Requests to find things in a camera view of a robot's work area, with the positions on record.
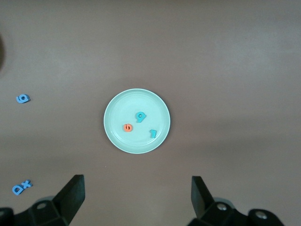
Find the table surface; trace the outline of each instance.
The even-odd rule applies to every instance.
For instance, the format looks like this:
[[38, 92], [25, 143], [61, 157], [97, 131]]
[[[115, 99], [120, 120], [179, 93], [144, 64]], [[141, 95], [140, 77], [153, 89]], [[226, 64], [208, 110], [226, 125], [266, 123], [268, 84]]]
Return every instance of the table surface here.
[[[299, 225], [300, 37], [299, 0], [0, 1], [0, 206], [18, 213], [84, 174], [71, 225], [185, 226], [194, 175], [243, 214]], [[132, 88], [171, 115], [141, 155], [103, 127]]]

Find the plate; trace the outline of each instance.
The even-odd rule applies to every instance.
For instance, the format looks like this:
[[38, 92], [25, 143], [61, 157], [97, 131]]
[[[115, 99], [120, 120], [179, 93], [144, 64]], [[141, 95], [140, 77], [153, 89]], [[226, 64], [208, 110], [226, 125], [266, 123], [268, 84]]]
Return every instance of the plate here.
[[170, 128], [170, 115], [157, 94], [146, 89], [128, 89], [109, 102], [103, 124], [117, 148], [143, 154], [163, 143]]

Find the round plate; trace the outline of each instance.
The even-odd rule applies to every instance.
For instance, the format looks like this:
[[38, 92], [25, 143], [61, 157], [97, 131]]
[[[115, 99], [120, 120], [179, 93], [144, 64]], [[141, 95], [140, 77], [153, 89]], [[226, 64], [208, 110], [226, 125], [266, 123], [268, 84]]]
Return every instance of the round plate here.
[[[117, 148], [142, 154], [154, 150], [165, 140], [170, 127], [170, 115], [158, 95], [146, 89], [128, 89], [109, 102], [103, 124], [108, 138]], [[130, 132], [125, 131], [126, 124], [132, 125]]]

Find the metal bolt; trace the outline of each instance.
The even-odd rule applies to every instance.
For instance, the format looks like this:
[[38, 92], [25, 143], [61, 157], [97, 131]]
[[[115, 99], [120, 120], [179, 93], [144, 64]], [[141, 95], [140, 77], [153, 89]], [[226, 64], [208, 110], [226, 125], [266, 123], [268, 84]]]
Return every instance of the metal bolt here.
[[217, 208], [219, 209], [219, 210], [227, 210], [227, 207], [225, 206], [225, 204], [222, 204], [222, 203], [219, 203], [219, 204], [217, 204]]
[[40, 210], [42, 208], [45, 208], [46, 207], [46, 203], [41, 203], [37, 206], [37, 209]]
[[260, 219], [267, 219], [268, 218], [267, 215], [262, 211], [257, 211], [255, 214]]

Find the screw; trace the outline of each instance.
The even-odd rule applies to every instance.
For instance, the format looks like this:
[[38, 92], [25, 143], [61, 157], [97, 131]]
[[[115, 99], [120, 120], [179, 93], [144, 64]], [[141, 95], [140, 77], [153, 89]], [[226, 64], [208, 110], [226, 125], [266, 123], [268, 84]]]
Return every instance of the screw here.
[[42, 208], [45, 208], [46, 207], [46, 203], [41, 203], [37, 206], [37, 209], [40, 210]]
[[217, 208], [219, 209], [219, 210], [227, 210], [227, 207], [224, 205], [224, 204], [222, 204], [222, 203], [219, 203], [219, 204], [217, 204]]
[[268, 218], [267, 215], [264, 212], [261, 212], [261, 211], [257, 211], [255, 214], [260, 219], [267, 219]]

